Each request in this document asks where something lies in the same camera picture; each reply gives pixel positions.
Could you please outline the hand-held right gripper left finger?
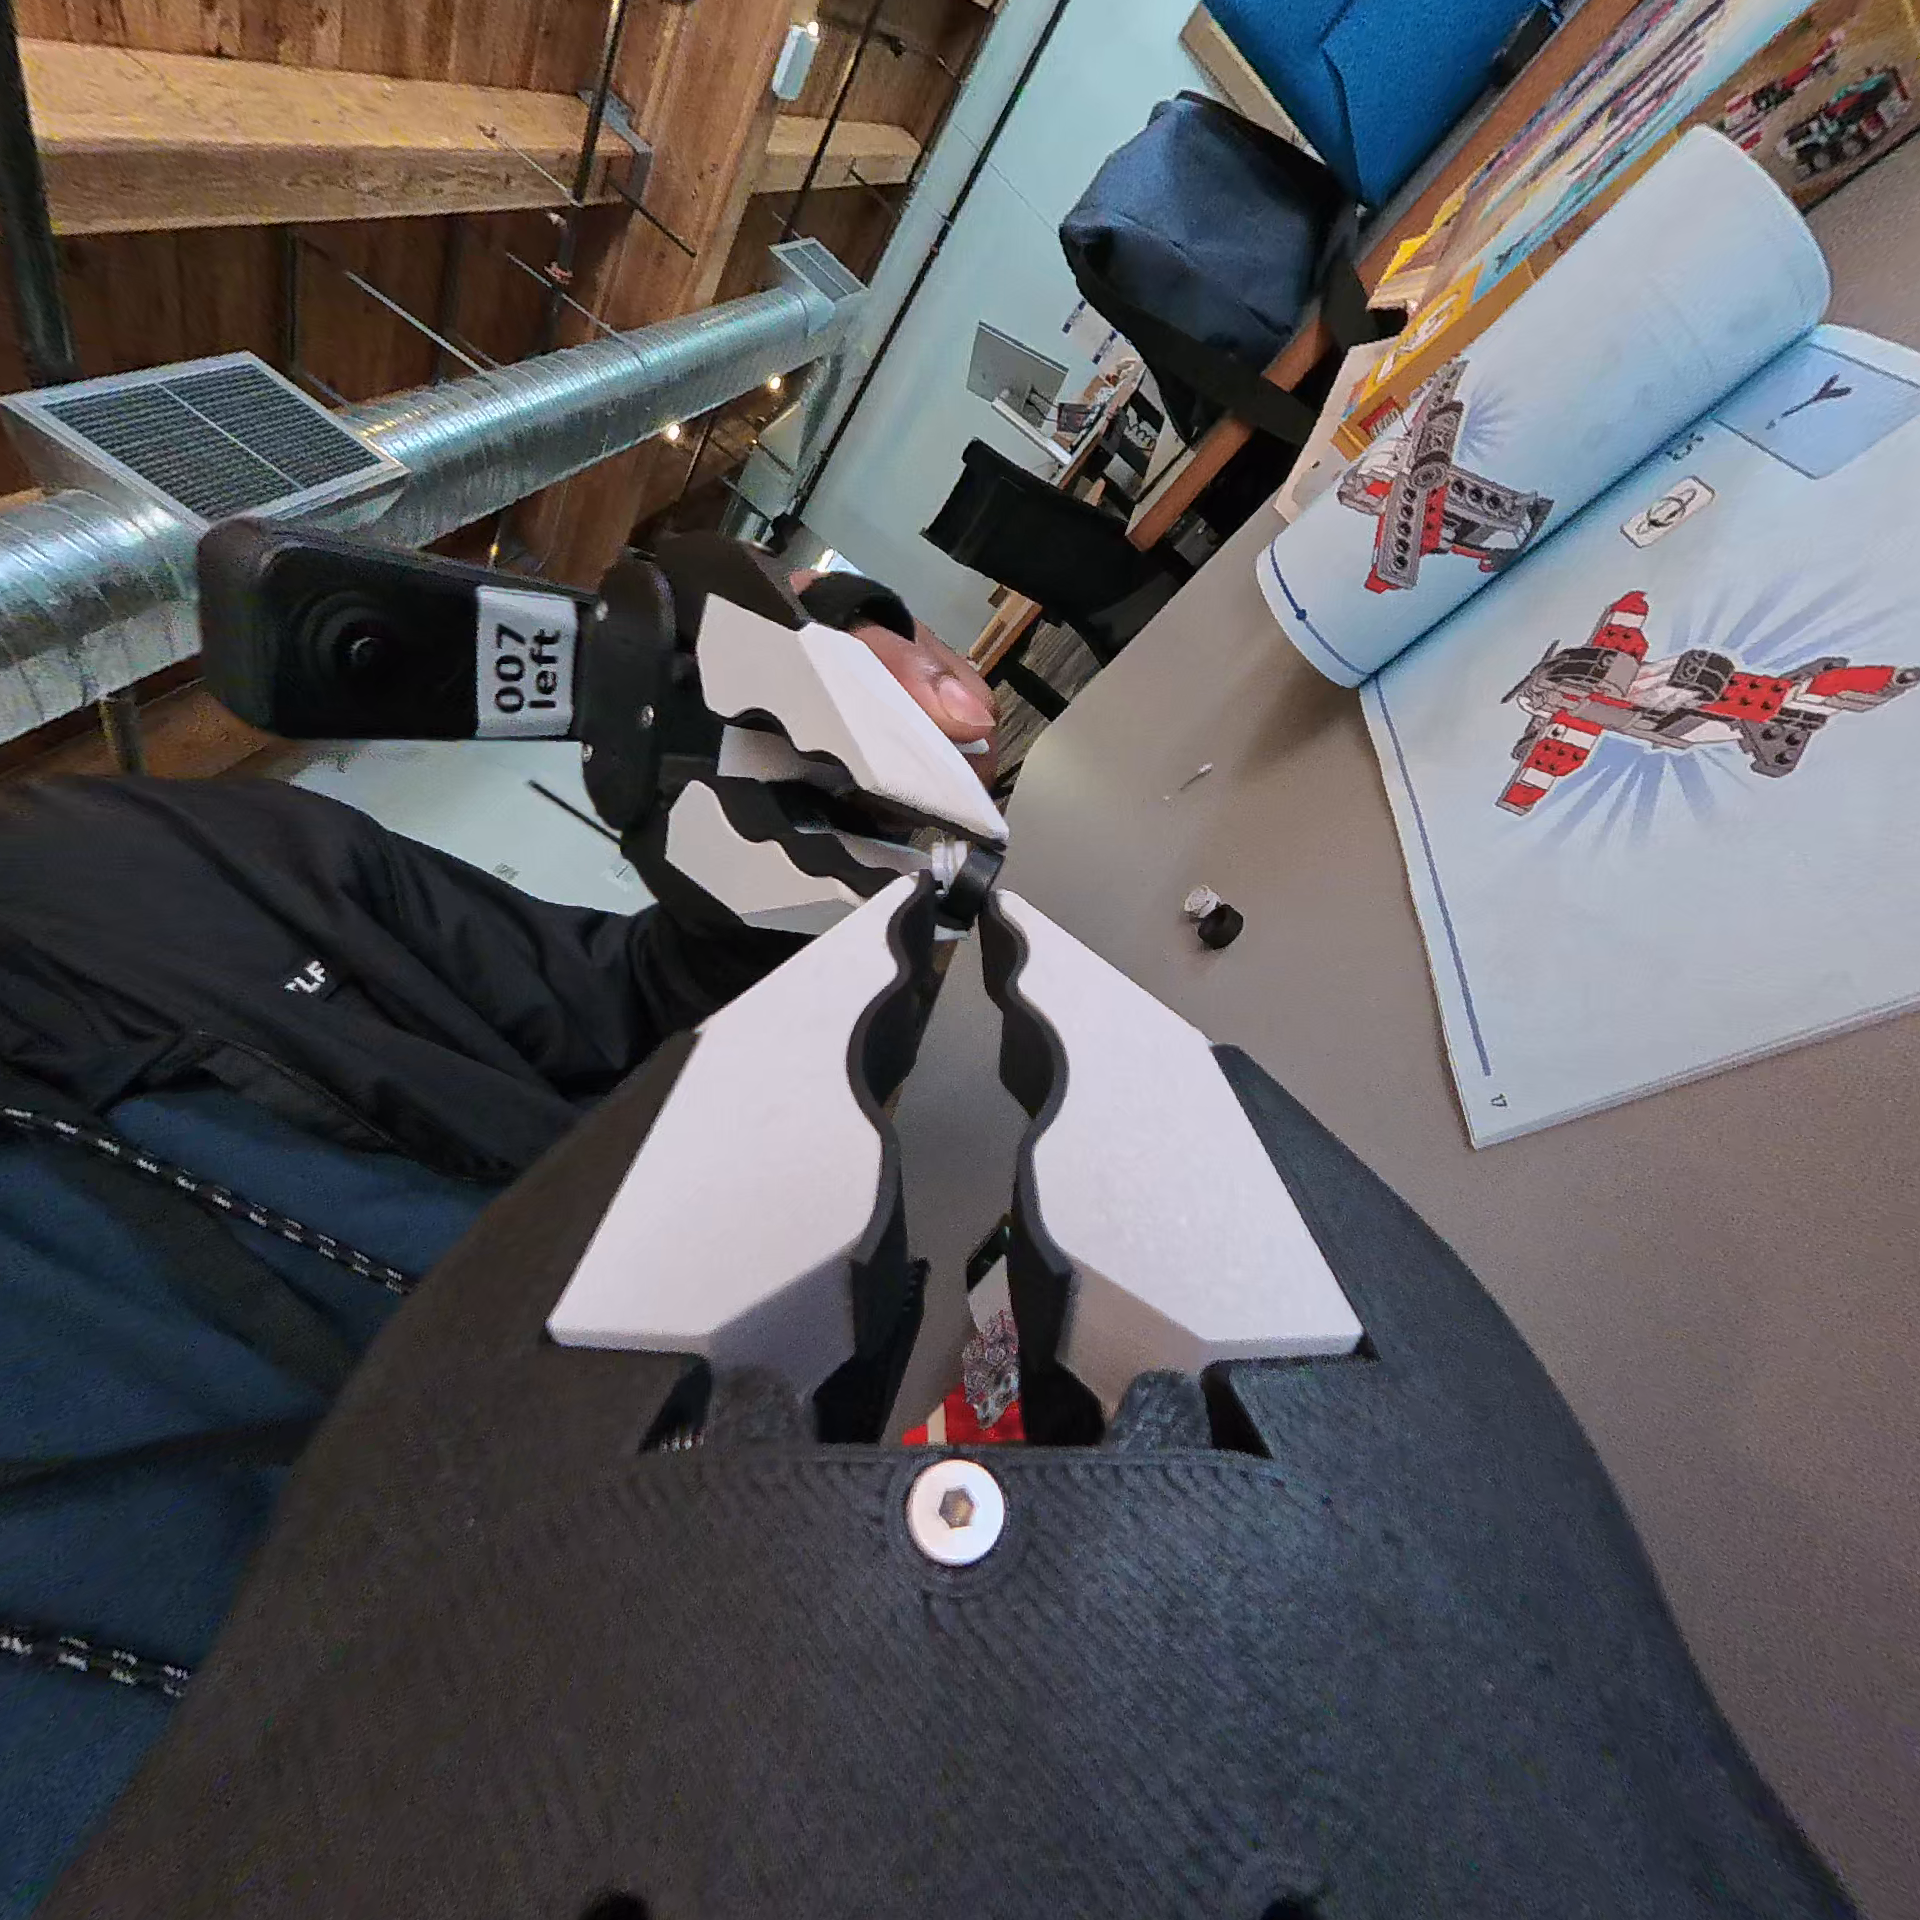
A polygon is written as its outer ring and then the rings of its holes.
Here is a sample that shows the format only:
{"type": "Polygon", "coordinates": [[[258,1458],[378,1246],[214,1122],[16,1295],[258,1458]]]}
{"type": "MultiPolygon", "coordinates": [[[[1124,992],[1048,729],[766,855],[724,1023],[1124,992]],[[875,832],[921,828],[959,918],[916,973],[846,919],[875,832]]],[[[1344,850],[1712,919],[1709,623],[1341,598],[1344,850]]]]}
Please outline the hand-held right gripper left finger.
{"type": "Polygon", "coordinates": [[[694,1030],[546,1318],[558,1345],[756,1368],[819,1439],[882,1438],[925,1290],[885,1103],[936,923],[934,880],[898,878],[694,1030]]]}

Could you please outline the silver air duct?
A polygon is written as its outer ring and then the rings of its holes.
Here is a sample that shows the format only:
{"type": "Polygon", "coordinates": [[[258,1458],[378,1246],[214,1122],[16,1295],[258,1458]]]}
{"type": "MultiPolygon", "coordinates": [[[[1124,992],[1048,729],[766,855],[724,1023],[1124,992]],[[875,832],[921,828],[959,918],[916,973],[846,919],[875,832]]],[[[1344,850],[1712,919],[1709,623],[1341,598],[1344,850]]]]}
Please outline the silver air duct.
{"type": "MultiPolygon", "coordinates": [[[[428,545],[832,353],[866,299],[804,299],[775,273],[699,315],[349,405],[334,413],[406,465],[406,489],[364,522],[286,519],[428,545]]],[[[4,509],[6,745],[199,648],[196,543],[214,522],[92,489],[36,489],[4,509]]]]}

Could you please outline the grey office desk wood edge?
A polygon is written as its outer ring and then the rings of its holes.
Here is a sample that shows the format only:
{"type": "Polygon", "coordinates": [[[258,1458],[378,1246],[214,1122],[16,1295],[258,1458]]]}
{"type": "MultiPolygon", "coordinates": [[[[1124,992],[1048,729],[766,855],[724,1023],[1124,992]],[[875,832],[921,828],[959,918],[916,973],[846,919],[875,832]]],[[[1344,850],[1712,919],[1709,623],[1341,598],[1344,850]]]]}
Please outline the grey office desk wood edge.
{"type": "Polygon", "coordinates": [[[1264,370],[1266,382],[1302,405],[1298,443],[1275,439],[1256,425],[1224,413],[1188,446],[1134,509],[1126,538],[1134,548],[1175,545],[1194,528],[1214,543],[1239,532],[1278,493],[1319,419],[1344,339],[1314,303],[1298,333],[1264,370]]]}

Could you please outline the toy instruction booklet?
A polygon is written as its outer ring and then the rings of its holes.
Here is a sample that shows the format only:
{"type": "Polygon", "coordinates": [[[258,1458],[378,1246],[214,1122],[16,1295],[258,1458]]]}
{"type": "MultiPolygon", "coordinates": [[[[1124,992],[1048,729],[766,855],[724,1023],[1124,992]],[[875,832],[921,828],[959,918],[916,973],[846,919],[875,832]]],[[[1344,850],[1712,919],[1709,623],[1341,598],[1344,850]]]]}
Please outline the toy instruction booklet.
{"type": "Polygon", "coordinates": [[[1281,526],[1478,1145],[1918,1006],[1918,353],[1681,136],[1281,526]]]}

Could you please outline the yellow toy brick box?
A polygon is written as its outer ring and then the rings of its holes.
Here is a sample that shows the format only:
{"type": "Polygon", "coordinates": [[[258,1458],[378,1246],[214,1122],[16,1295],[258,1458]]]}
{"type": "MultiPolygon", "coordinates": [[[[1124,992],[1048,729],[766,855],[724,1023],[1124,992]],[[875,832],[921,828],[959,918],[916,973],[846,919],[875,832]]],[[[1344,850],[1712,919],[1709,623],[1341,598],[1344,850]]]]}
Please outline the yellow toy brick box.
{"type": "Polygon", "coordinates": [[[1394,253],[1281,519],[1349,585],[1518,559],[1816,328],[1802,215],[1915,135],[1915,3],[1629,6],[1394,253]]]}

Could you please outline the silver computer monitor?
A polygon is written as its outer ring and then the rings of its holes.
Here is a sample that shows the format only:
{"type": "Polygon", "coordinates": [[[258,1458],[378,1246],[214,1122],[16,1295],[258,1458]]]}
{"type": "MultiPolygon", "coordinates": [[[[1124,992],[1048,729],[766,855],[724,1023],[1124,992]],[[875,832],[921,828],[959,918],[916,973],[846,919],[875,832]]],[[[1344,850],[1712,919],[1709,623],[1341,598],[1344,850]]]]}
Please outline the silver computer monitor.
{"type": "Polygon", "coordinates": [[[994,323],[984,320],[975,326],[966,375],[968,393],[1006,405],[1028,422],[1046,422],[1055,413],[1065,376],[1065,363],[1026,346],[994,323]]]}

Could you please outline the red and grey toy assembly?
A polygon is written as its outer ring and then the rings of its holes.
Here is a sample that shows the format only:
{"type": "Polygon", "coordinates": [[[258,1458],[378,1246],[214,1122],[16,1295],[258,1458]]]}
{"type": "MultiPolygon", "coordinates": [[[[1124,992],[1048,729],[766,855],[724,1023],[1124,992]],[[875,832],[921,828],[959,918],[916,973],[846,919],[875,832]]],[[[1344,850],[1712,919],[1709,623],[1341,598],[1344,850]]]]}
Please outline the red and grey toy assembly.
{"type": "Polygon", "coordinates": [[[1011,1309],[994,1309],[962,1345],[956,1385],[922,1425],[906,1429],[911,1448],[1026,1442],[1019,1412],[1019,1342],[1011,1309]]]}

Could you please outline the navy backpack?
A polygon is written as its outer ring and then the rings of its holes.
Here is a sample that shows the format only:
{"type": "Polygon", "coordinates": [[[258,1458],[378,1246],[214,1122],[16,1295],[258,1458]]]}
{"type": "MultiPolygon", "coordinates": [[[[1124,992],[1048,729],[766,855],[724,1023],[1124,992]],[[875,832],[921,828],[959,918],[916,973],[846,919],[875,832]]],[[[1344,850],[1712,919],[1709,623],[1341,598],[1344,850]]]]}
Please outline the navy backpack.
{"type": "Polygon", "coordinates": [[[1372,342],[1356,206],[1294,142],[1196,92],[1151,109],[1059,222],[1082,299],[1155,376],[1194,446],[1216,419],[1305,448],[1316,405],[1266,368],[1319,316],[1341,348],[1372,342]]]}

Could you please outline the black office chair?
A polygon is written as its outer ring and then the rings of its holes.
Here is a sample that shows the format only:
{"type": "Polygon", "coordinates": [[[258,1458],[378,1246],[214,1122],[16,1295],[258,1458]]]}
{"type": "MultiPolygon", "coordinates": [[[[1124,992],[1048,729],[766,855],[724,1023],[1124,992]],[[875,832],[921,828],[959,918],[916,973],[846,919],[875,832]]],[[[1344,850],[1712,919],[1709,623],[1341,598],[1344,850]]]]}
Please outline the black office chair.
{"type": "Polygon", "coordinates": [[[1111,663],[1196,565],[1159,543],[1138,548],[1124,519],[1048,485],[971,439],[949,496],[922,538],[955,563],[1026,600],[1111,663]]]}

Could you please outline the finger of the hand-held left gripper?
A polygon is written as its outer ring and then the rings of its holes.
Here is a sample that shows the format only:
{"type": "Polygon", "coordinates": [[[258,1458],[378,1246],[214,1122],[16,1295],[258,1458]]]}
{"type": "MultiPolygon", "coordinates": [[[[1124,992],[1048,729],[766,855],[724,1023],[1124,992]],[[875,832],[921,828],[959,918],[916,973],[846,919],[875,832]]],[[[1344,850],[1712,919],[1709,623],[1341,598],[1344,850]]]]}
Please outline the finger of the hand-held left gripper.
{"type": "Polygon", "coordinates": [[[688,923],[825,935],[921,870],[922,766],[721,735],[661,750],[661,899],[688,923]]]}
{"type": "Polygon", "coordinates": [[[1004,845],[1009,822],[971,760],[906,695],[861,638],[819,623],[788,628],[709,598],[694,640],[699,692],[738,735],[785,740],[794,763],[835,766],[866,800],[1004,845]]]}

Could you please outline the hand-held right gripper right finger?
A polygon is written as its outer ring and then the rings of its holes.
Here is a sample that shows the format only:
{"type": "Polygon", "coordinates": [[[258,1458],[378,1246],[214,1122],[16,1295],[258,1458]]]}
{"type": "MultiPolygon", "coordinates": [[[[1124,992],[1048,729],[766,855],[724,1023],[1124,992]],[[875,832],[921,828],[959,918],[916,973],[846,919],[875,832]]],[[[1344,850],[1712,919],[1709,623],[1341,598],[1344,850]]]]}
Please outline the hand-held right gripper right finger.
{"type": "Polygon", "coordinates": [[[1028,899],[979,910],[1024,1115],[1009,1305],[1028,1442],[1096,1442],[1145,1375],[1349,1360],[1356,1309],[1214,1046],[1028,899]]]}

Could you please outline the person's left hand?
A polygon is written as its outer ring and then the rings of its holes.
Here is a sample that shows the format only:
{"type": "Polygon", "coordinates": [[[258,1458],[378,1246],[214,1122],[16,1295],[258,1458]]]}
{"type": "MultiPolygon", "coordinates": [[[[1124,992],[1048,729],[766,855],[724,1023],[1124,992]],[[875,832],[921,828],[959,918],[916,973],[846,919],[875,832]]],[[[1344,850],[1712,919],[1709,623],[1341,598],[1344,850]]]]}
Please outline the person's left hand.
{"type": "Polygon", "coordinates": [[[888,676],[934,719],[934,725],[978,766],[994,753],[998,698],[986,676],[928,625],[899,638],[882,623],[861,620],[851,628],[881,659],[888,676]]]}

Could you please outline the person's left forearm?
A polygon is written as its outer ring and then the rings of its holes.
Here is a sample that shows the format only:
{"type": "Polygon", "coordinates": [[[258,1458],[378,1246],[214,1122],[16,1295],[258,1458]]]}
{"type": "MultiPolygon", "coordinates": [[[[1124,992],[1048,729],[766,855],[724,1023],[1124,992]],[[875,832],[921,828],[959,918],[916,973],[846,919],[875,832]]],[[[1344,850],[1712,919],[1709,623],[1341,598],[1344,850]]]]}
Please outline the person's left forearm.
{"type": "Polygon", "coordinates": [[[678,1033],[728,1008],[811,938],[699,929],[519,899],[484,943],[469,998],[519,1059],[572,1100],[601,1098],[678,1033]]]}

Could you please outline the large duct vent grille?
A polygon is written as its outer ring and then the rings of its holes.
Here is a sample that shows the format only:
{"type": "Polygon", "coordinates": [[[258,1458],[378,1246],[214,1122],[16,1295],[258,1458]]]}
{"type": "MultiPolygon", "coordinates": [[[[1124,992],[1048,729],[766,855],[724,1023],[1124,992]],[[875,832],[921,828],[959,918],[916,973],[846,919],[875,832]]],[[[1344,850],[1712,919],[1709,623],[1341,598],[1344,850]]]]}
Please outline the large duct vent grille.
{"type": "Polygon", "coordinates": [[[4,396],[42,489],[229,516],[381,516],[408,468],[251,352],[4,396]]]}

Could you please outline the blue felt tote bag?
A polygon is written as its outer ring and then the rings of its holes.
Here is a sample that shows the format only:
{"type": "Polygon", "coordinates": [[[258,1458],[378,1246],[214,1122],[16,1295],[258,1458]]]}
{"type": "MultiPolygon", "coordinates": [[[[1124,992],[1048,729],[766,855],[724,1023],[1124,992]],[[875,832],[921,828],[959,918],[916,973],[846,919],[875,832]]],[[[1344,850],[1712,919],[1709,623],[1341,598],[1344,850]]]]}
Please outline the blue felt tote bag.
{"type": "Polygon", "coordinates": [[[1356,206],[1385,206],[1564,3],[1205,3],[1356,206]]]}

